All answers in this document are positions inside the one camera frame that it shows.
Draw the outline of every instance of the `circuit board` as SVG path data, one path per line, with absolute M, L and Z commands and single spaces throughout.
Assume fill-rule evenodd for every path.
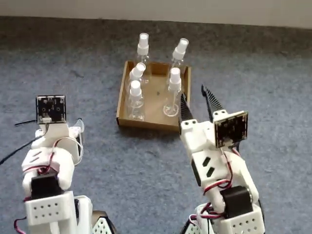
M 247 138 L 248 112 L 214 122 L 215 147 L 235 144 Z
M 37 96 L 36 114 L 37 124 L 66 123 L 65 96 Z

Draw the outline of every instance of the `white bottle cap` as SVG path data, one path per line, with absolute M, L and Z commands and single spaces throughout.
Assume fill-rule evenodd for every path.
M 146 66 L 143 62 L 139 62 L 130 72 L 130 80 L 138 80 L 142 77 Z
M 185 51 L 188 45 L 189 41 L 185 38 L 181 38 L 179 44 L 172 53 L 172 56 L 177 60 L 182 60 L 184 58 Z
M 181 90 L 180 69 L 177 67 L 171 68 L 170 70 L 169 88 L 175 91 Z
M 131 81 L 130 94 L 132 97 L 140 97 L 142 95 L 140 81 L 138 80 Z
M 148 55 L 148 34 L 147 33 L 141 33 L 140 34 L 140 39 L 138 41 L 137 45 L 137 53 L 139 55 Z

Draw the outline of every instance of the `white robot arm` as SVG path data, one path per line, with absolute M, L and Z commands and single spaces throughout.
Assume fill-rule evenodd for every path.
M 259 193 L 235 147 L 247 137 L 248 113 L 228 114 L 208 89 L 202 87 L 202 92 L 210 121 L 193 118 L 184 95 L 179 120 L 197 183 L 210 201 L 197 207 L 191 223 L 195 221 L 199 234 L 264 234 Z M 187 228 L 182 233 L 188 234 Z
M 29 233 L 116 234 L 106 214 L 93 215 L 88 197 L 69 191 L 83 156 L 82 120 L 67 125 L 65 96 L 37 96 L 36 101 L 40 129 L 21 166 Z

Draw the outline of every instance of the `cardboard tray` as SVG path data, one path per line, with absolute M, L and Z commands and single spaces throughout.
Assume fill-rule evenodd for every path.
M 129 73 L 134 67 L 132 61 L 127 61 L 124 66 L 122 82 L 119 93 L 117 107 L 117 124 L 119 126 L 138 127 L 146 129 L 156 129 L 165 131 L 179 131 L 178 116 L 167 117 L 162 112 L 162 107 L 166 98 L 166 78 L 169 71 L 167 63 L 151 63 L 152 77 L 148 86 L 144 87 L 145 118 L 144 121 L 128 119 L 126 116 L 126 89 L 125 81 L 129 78 Z M 182 91 L 187 96 L 190 105 L 191 95 L 191 68 L 186 67 L 182 78 Z

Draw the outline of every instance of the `clear plastic bottle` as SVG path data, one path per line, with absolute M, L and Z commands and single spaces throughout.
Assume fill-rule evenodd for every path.
M 142 76 L 146 69 L 146 66 L 144 63 L 139 62 L 130 72 L 128 79 L 125 82 L 125 88 L 127 94 L 129 94 L 131 82 L 134 80 L 138 80 L 140 83 L 142 83 Z
M 189 41 L 185 38 L 181 38 L 179 44 L 175 48 L 172 53 L 172 60 L 171 60 L 171 68 L 177 67 L 180 69 L 181 76 L 184 76 L 185 73 L 185 65 L 184 65 L 184 55 L 186 52 L 186 48 L 189 45 Z M 168 71 L 168 78 L 167 78 L 167 85 L 169 84 L 170 79 L 170 70 Z
M 141 33 L 137 45 L 137 55 L 135 59 L 135 65 L 138 63 L 144 63 L 146 67 L 142 77 L 141 85 L 148 84 L 152 76 L 148 39 L 149 35 L 147 33 Z
M 141 90 L 141 83 L 138 80 L 131 82 L 128 96 L 127 115 L 129 119 L 144 120 L 144 98 Z
M 170 70 L 167 98 L 163 106 L 163 112 L 168 117 L 174 117 L 179 113 L 181 95 L 180 69 L 174 67 Z

